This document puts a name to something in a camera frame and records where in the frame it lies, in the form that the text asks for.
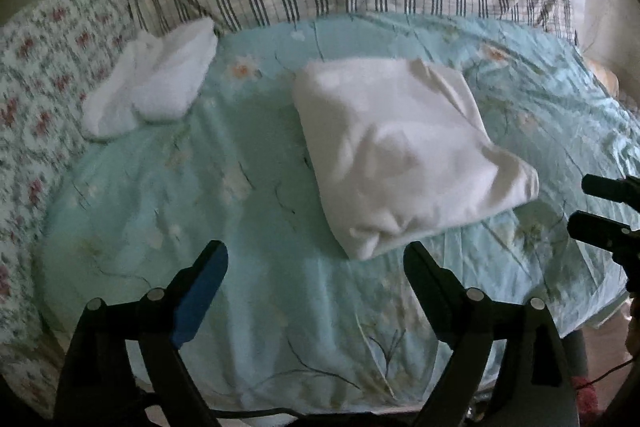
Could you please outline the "small folded white cloth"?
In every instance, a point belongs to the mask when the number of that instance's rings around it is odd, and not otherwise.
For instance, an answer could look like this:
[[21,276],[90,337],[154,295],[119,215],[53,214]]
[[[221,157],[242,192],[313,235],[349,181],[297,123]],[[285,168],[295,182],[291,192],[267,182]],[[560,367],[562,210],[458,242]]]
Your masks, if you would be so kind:
[[105,141],[142,124],[163,124],[189,112],[217,52],[209,17],[181,24],[161,37],[139,31],[113,72],[82,102],[82,134]]

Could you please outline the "large white garment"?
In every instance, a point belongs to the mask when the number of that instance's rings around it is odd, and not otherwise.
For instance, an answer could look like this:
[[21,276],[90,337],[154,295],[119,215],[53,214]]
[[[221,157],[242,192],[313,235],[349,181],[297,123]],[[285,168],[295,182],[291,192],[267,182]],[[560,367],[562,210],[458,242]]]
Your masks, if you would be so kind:
[[313,61],[292,97],[326,221],[368,260],[536,199],[534,167],[489,138],[461,72],[416,58]]

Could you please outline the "teal floral bed sheet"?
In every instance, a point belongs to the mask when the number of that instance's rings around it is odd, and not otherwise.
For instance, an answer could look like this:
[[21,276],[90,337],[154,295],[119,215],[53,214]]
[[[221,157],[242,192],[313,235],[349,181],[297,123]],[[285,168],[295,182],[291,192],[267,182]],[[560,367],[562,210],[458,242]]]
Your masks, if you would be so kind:
[[137,300],[219,239],[228,272],[181,351],[210,405],[420,407],[449,348],[428,326],[400,251],[358,262],[336,243],[291,98],[297,69],[352,55],[460,70],[490,139],[539,173],[536,202],[427,239],[438,263],[496,300],[541,298],[561,334],[623,303],[623,270],[573,241],[566,221],[586,210],[637,222],[580,181],[638,173],[639,121],[574,46],[500,20],[342,15],[224,37],[186,118],[89,148],[49,207],[40,247],[38,297],[56,337],[72,337],[90,299]]

